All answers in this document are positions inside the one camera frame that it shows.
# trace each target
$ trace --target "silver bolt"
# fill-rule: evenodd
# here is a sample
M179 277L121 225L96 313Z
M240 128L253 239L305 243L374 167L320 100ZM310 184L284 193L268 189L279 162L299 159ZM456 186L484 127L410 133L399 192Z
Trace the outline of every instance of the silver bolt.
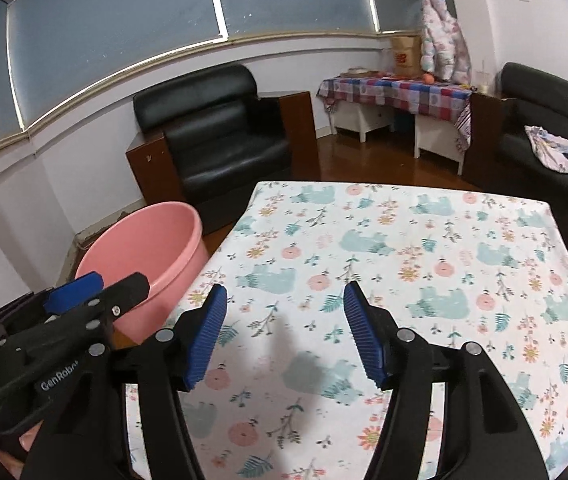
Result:
M160 343L166 343L173 339L173 330L169 328L162 328L157 334L155 334L155 339Z
M471 355L479 355L482 353L482 347L477 343L471 342L466 344L466 351Z
M415 333L410 328L401 328L397 331L397 337L405 343L410 343L413 339L415 339Z
M99 326L99 319L93 319L86 323L86 330L95 330Z
M106 347L102 345L102 343L95 343L90 345L88 348L88 353L93 357L97 357L102 355L106 351Z

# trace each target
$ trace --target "tablecloth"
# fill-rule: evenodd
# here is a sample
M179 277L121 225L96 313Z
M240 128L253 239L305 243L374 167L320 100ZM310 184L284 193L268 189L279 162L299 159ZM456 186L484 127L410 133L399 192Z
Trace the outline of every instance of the tablecloth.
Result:
M362 79L334 77L321 82L317 95L329 107L337 101L369 105L392 106L410 112L449 121L459 131L458 149L465 152L471 143L470 120L458 121L464 111L470 116L472 92L457 85L436 83L428 85L420 80L392 81L369 77Z
M228 313L205 379L182 396L209 479L364 478L389 400L365 376L343 310L371 304L429 342L483 345L513 391L551 478L568 463L568 253L548 205L377 184L262 182L167 321L213 283ZM131 452L148 478L128 386ZM435 471L434 385L420 478Z

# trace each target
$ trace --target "pink bucket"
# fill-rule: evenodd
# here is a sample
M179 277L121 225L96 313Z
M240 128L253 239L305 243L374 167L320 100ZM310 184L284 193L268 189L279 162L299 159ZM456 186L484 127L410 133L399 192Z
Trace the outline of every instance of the pink bucket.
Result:
M104 232L84 256L75 278L95 270L106 287L133 272L146 276L151 285L147 300L114 323L141 343L161 328L208 261L201 236L201 220L189 204L151 205Z

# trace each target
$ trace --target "brown paper bag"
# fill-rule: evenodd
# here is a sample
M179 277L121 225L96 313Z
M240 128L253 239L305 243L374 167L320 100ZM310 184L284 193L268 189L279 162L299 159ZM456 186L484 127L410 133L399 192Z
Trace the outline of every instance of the brown paper bag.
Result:
M419 36L392 36L396 75L421 77L421 38Z

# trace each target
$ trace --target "sofa headrest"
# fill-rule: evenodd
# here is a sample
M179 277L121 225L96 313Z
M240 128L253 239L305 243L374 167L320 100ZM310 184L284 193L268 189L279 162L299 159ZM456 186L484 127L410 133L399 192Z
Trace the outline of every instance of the sofa headrest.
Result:
M501 82L505 97L517 97L568 118L568 81L565 79L509 62L502 69Z
M144 89L132 98L132 106L142 132L147 132L175 117L256 94L250 70L241 64L225 64Z

